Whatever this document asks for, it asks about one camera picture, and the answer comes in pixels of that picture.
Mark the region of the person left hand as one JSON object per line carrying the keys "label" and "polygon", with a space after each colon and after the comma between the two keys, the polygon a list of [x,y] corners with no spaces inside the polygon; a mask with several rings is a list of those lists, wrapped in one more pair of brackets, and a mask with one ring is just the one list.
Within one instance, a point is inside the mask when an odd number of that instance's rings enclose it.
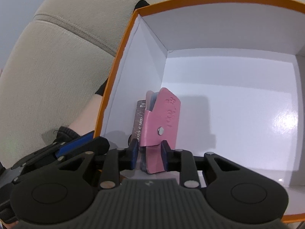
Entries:
{"label": "person left hand", "polygon": [[18,224],[15,204],[19,196],[16,191],[14,182],[1,187],[1,225],[3,228],[14,228]]}

